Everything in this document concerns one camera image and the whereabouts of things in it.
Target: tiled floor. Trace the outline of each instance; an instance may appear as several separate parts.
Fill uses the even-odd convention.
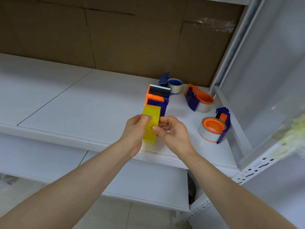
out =
[[[45,185],[20,178],[9,189],[0,189],[0,217]],[[101,196],[74,229],[170,229],[174,211]],[[185,223],[177,229],[191,229]]]

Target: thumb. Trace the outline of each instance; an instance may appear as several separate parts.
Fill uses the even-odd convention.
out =
[[[141,117],[141,119],[139,120],[138,125],[139,125],[140,127],[145,128],[146,125],[147,125],[147,123],[148,123],[148,121],[150,121],[151,119],[152,119],[152,116],[149,116],[149,115],[145,115],[145,114],[144,114],[144,115]]]
[[[152,130],[162,139],[164,139],[165,135],[168,134],[168,132],[158,126],[153,126]]]

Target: hand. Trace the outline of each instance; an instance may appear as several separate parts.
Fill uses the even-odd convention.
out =
[[[119,141],[123,142],[124,147],[131,153],[132,157],[140,151],[146,125],[151,119],[152,116],[136,115],[127,121]]]
[[[160,117],[158,126],[153,126],[152,130],[178,157],[195,151],[184,123],[173,116]]]

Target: left hand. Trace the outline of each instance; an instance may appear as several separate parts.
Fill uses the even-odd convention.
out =
[[[152,116],[136,115],[127,121],[119,142],[122,142],[124,147],[131,153],[132,157],[140,151],[142,139],[146,131],[146,125],[151,119]]]

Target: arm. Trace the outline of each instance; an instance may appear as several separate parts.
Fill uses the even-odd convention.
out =
[[[248,190],[232,181],[194,149],[185,125],[161,117],[153,130],[192,171],[201,188],[231,229],[296,229],[287,219]]]
[[[72,228],[142,145],[151,116],[137,115],[122,137],[78,168],[36,192],[0,219],[0,228]]]

